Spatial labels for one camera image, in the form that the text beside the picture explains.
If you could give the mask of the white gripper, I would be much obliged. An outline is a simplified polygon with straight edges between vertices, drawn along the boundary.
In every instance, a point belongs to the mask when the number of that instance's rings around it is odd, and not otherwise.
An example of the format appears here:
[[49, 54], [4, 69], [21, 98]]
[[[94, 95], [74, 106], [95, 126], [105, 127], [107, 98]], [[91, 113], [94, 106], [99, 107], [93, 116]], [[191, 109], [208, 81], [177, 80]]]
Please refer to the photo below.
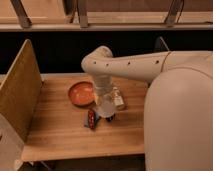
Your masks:
[[107, 75], [100, 75], [93, 77], [95, 92], [95, 103], [99, 105], [99, 96], [110, 93], [112, 91], [111, 77]]

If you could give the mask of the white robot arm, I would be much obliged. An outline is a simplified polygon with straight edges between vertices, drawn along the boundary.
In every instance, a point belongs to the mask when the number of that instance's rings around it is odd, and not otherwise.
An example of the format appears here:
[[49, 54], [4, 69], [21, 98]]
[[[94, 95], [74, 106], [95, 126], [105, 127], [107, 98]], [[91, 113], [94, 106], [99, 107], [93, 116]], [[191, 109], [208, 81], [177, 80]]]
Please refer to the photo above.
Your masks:
[[112, 76], [150, 84], [144, 104], [146, 171], [213, 171], [213, 51], [164, 51], [115, 58], [106, 46], [82, 69], [103, 96]]

